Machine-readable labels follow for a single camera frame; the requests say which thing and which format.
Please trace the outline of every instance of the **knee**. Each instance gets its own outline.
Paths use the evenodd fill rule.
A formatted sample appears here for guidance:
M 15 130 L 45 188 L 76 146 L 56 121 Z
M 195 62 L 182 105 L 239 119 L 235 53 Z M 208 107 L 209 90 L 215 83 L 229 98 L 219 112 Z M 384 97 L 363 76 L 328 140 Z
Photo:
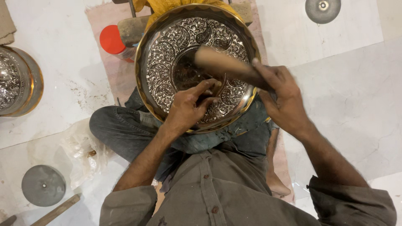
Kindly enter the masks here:
M 106 106 L 96 110 L 89 120 L 89 129 L 99 139 L 99 134 L 107 127 L 115 117 L 118 106 Z

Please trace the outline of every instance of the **hand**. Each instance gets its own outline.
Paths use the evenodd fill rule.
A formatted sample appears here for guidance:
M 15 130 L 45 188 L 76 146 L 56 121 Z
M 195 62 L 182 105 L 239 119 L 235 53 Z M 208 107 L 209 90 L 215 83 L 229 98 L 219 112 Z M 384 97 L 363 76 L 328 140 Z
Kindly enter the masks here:
M 287 68 L 264 66 L 257 59 L 254 59 L 252 63 L 278 96 L 275 101 L 269 92 L 258 91 L 268 115 L 280 128 L 296 139 L 302 139 L 308 135 L 315 127 L 303 107 L 300 88 Z
M 218 102 L 219 99 L 217 97 L 208 97 L 197 106 L 200 95 L 211 95 L 212 92 L 208 89 L 213 85 L 219 84 L 219 81 L 211 78 L 202 81 L 196 87 L 176 93 L 168 117 L 164 123 L 164 127 L 172 133 L 173 137 L 178 138 L 185 133 L 203 118 L 210 104 Z

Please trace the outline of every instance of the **man's right hand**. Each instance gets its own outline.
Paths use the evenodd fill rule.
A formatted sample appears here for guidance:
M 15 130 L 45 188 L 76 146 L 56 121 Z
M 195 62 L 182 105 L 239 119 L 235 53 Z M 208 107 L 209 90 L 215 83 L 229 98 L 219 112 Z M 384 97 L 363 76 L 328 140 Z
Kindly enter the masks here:
M 278 96 L 275 101 L 268 91 L 261 89 L 258 91 L 272 120 L 298 140 L 304 139 L 311 131 L 314 131 L 315 126 L 307 117 L 303 107 L 300 88 L 287 68 L 264 66 L 257 59 L 254 59 L 252 64 Z

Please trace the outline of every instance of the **red lid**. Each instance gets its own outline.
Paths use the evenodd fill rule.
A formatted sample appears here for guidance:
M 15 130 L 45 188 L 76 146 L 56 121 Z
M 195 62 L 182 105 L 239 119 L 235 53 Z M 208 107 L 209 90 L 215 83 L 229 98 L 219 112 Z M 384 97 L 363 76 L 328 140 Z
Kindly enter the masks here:
M 102 48 L 110 54 L 118 54 L 126 49 L 120 38 L 117 25 L 109 25 L 100 33 L 99 42 Z

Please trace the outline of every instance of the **gold rim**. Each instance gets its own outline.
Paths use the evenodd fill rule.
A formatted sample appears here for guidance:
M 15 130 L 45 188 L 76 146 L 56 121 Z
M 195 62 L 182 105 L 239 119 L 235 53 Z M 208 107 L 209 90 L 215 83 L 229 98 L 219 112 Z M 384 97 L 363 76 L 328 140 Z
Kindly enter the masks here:
M 23 60 L 23 62 L 25 63 L 25 65 L 27 66 L 27 68 L 28 68 L 28 70 L 29 70 L 29 78 L 30 78 L 30 80 L 31 80 L 31 86 L 29 87 L 29 96 L 28 96 L 27 100 L 24 102 L 24 105 L 21 106 L 20 108 L 18 108 L 18 109 L 17 109 L 15 112 L 13 112 L 13 113 L 10 113 L 10 114 L 7 114 L 7 115 L 0 115 L 0 117 L 10 117 L 10 116 L 12 117 L 13 115 L 16 115 L 18 112 L 24 110 L 24 108 L 29 104 L 29 101 L 31 100 L 32 95 L 33 95 L 33 89 L 34 89 L 34 87 L 35 87 L 35 84 L 34 84 L 34 78 L 33 78 L 33 75 L 32 75 L 32 70 L 31 70 L 31 68 L 29 67 L 29 65 L 27 64 L 27 62 L 25 61 L 25 59 L 24 59 L 19 53 L 17 53 L 14 49 L 12 49 L 11 47 L 3 46 L 3 48 L 8 49 L 8 50 L 10 50 L 11 52 L 17 54 L 17 55 Z M 38 63 L 37 63 L 27 52 L 23 51 L 22 49 L 19 49 L 19 50 L 21 50 L 22 52 L 26 53 L 26 55 L 29 56 L 29 57 L 33 60 L 33 62 L 36 64 L 36 66 L 38 67 L 38 70 L 39 70 L 39 77 L 40 77 L 41 83 L 42 83 L 42 88 L 41 88 L 41 90 L 40 90 L 40 94 L 39 94 L 39 97 L 38 97 L 38 100 L 36 101 L 36 103 L 35 103 L 27 112 L 25 112 L 25 113 L 23 113 L 23 114 L 21 114 L 21 115 L 18 115 L 18 117 L 19 117 L 19 116 L 26 115 L 26 114 L 28 114 L 29 112 L 31 112 L 34 108 L 36 108 L 36 106 L 39 104 L 39 101 L 42 99 L 42 95 L 43 95 L 43 76 L 42 76 L 42 71 L 41 71 L 41 69 L 40 69 Z
M 146 42 L 146 40 L 148 39 L 148 34 L 149 34 L 149 32 L 155 30 L 155 28 L 157 27 L 157 24 L 158 24 L 158 23 L 160 23 L 160 22 L 166 20 L 166 19 L 169 17 L 169 15 L 172 14 L 172 13 L 177 14 L 177 13 L 181 12 L 181 11 L 184 10 L 184 9 L 192 10 L 192 9 L 195 9 L 195 8 L 199 8 L 199 9 L 202 9 L 202 10 L 211 9 L 211 10 L 213 10 L 214 12 L 223 12 L 223 14 L 224 14 L 226 17 L 228 17 L 228 18 L 233 18 L 233 19 L 235 20 L 236 24 L 244 29 L 244 33 L 246 34 L 246 36 L 248 36 L 249 38 L 251 38 L 251 45 L 252 45 L 252 47 L 255 49 L 255 56 L 254 56 L 254 57 L 258 58 L 258 59 L 261 61 L 261 55 L 260 55 L 260 51 L 259 51 L 259 49 L 258 49 L 257 43 L 256 43 L 256 41 L 255 41 L 253 35 L 251 34 L 250 30 L 248 29 L 247 25 L 246 25 L 240 18 L 238 18 L 236 15 L 232 14 L 231 12 L 227 11 L 226 9 L 221 8 L 221 7 L 218 7 L 218 6 L 213 6 L 213 5 L 210 5 L 210 4 L 191 3 L 191 4 L 186 4 L 186 5 L 178 6 L 178 7 L 174 8 L 174 9 L 171 9 L 171 10 L 165 12 L 165 13 L 162 14 L 159 18 L 157 18 L 157 19 L 150 25 L 150 27 L 144 32 L 144 35 L 142 36 L 140 42 L 138 43 L 137 52 L 136 52 L 136 54 L 135 54 L 135 60 L 134 60 L 134 62 L 135 62 L 135 80 L 136 80 L 136 82 L 137 82 L 137 89 L 138 89 L 138 92 L 139 92 L 139 96 L 141 97 L 142 102 L 143 102 L 144 105 L 147 107 L 147 109 L 151 112 L 151 114 L 152 114 L 155 118 L 157 118 L 159 121 L 161 121 L 161 122 L 164 122 L 163 118 L 162 118 L 160 115 L 158 115 L 158 114 L 155 113 L 154 108 L 153 108 L 150 104 L 148 104 L 147 98 L 146 98 L 146 96 L 145 96 L 145 93 L 142 91 L 141 81 L 140 81 L 140 79 L 139 79 L 139 76 L 137 76 L 137 75 L 138 75 L 138 72 L 139 72 L 138 60 L 139 60 L 140 57 L 141 57 L 142 47 L 143 47 L 144 43 Z M 246 106 L 244 106 L 244 107 L 240 110 L 240 113 L 244 113 L 244 112 L 250 107 L 251 103 L 253 102 L 253 100 L 254 100 L 254 98 L 255 98 L 255 96 L 256 96 L 256 93 L 257 93 L 257 88 L 254 87 L 253 92 L 252 92 L 252 95 L 251 95 L 251 96 L 249 97 L 249 99 L 247 100 Z M 237 116 L 237 117 L 235 117 L 235 118 L 233 118 L 233 119 L 230 119 L 229 121 L 224 122 L 224 123 L 222 123 L 221 125 L 217 125 L 217 126 L 215 126 L 215 127 L 213 127 L 213 128 L 205 129 L 205 130 L 202 130 L 202 131 L 199 131 L 199 132 L 196 132 L 196 133 L 197 133 L 197 134 L 202 134 L 202 133 L 208 133 L 208 132 L 212 132 L 212 131 L 221 129 L 221 128 L 223 128 L 223 127 L 226 127 L 226 126 L 232 124 L 232 123 L 233 123 L 234 121 L 236 121 L 240 116 L 241 116 L 241 115 L 239 115 L 239 116 Z M 191 133 L 191 132 L 194 132 L 194 130 L 189 129 L 189 130 L 187 131 L 187 133 Z

